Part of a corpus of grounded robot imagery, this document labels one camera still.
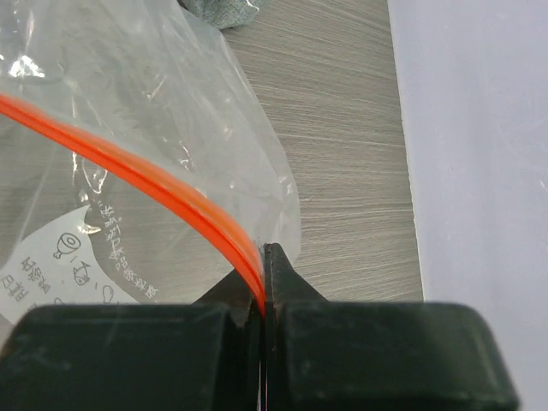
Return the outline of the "clear zip top bag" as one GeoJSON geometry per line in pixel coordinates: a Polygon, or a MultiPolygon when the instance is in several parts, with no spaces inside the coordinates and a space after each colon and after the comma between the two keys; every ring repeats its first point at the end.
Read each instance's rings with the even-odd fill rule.
{"type": "Polygon", "coordinates": [[[285,151],[229,43],[178,1],[1,4],[1,325],[197,299],[301,250],[285,151]]]}

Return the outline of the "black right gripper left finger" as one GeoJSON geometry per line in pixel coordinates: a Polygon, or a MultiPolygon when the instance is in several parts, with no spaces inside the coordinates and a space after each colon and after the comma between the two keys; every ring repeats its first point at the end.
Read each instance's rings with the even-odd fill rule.
{"type": "Polygon", "coordinates": [[[192,304],[46,305],[1,350],[4,410],[258,410],[261,316],[231,272],[192,304]]]}

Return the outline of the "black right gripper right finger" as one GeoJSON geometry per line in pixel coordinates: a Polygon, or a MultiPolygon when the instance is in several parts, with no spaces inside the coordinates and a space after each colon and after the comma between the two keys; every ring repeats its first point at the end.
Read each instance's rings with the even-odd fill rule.
{"type": "Polygon", "coordinates": [[[517,410],[485,319],[452,303],[326,300],[264,251],[264,410],[517,410]]]}

